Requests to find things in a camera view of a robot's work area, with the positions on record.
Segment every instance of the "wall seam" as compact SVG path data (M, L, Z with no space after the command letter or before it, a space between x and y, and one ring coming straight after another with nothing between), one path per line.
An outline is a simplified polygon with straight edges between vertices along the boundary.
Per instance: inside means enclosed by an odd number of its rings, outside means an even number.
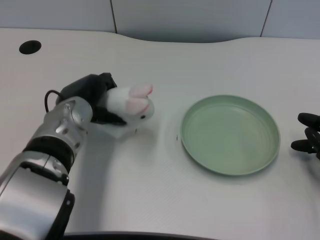
M262 27L262 30L261 30L260 37L262 37L262 34L264 32L264 29L265 29L265 26L266 26L266 23L267 23L267 19L268 19L268 16L269 16L269 12L270 12L270 9L271 9L272 2L273 2L273 0L270 1L270 5L269 5L269 8L268 8L268 12L266 13L266 16L265 16L265 20L264 20L264 23L263 23L263 27Z
M115 13L114 13L114 7L112 5L112 0L110 0L110 6L111 6L111 11L112 11L112 18L113 18L113 25L114 25L114 31L117 34L117 25L116 25L116 19L115 19Z

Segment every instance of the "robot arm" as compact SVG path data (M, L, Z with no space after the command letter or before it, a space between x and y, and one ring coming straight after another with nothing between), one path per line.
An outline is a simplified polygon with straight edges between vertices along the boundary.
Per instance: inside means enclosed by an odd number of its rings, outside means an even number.
M69 171L90 122L108 123L110 113L97 104L115 87L111 75L103 73L61 91L54 109L0 177L0 239L62 238L75 203L67 187Z

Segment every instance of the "silver robot arm segment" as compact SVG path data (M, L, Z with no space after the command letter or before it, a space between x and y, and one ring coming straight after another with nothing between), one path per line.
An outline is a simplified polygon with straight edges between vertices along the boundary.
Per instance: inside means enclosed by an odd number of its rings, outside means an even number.
M84 144L91 105L71 97L48 112L26 148L0 177L0 239L57 240L75 197L69 171Z

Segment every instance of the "plate rim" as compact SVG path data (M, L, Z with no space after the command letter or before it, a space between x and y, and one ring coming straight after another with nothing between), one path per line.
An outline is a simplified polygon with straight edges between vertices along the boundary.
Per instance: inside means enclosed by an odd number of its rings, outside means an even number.
M278 133L278 140L279 140L279 144L277 145L277 148L276 148L276 151L275 153L273 154L273 156L270 158L270 160L264 164L262 167L256 169L256 170L252 170L252 171L248 171L248 172L245 172L245 173L239 173L239 174L230 174L230 173L225 173L225 172L221 172L221 171L218 171L218 170L214 170L214 169L211 169L205 165L203 165L201 162L199 162L195 157L192 156L192 154L188 151L187 147L186 147L186 143L185 143L185 138L184 138L184 135L183 135L183 132L182 132L182 128L183 128L183 125L184 125L184 121L185 121L185 118L188 114L188 112L198 103L206 100L206 99L210 99L210 98L216 98L216 97L233 97L233 98L240 98L240 99L244 99L246 101L249 101L255 105L257 105L258 107L260 107L261 109L263 109L268 115L269 117L272 119L272 121L274 122L274 125L275 125L275 128L276 128L276 131ZM222 175L227 175L227 176L244 176L244 175L249 175L249 174L253 174L253 173L256 173L256 172L259 172L261 171L262 169L266 168L267 166L269 166L278 156L279 154L279 151L280 151L280 145L281 145L281 135L280 135L280 130L279 130L279 127L278 127L278 124L277 122L275 121L275 119L273 118L273 116L262 106L260 106L259 104L255 103L254 101L252 100L249 100L245 97L242 97L242 96L237 96L237 95L232 95L232 94L219 94L219 95L212 95L212 96L207 96L207 97L204 97L198 101L196 101L194 104L192 104L184 113L183 115L183 118L182 118L182 121L180 123L180 136L181 136L181 141L182 141L182 145L184 147L184 149L186 150L186 152L189 154L189 156L195 160L199 165L201 165L202 167L210 170L210 171L213 171L215 173L218 173L218 174L222 174Z

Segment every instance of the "gray wall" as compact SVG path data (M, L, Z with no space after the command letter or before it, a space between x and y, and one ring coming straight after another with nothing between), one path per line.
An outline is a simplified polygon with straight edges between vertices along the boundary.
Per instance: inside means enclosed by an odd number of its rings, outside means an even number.
M320 39L320 0L273 0L262 36Z
M143 40L195 43L261 34L320 39L320 0L112 0L112 4L113 11L110 0L0 0L0 27L118 32Z
M0 0L0 27L115 32L109 0Z
M119 34L150 41L221 42L261 34L270 0L113 0Z

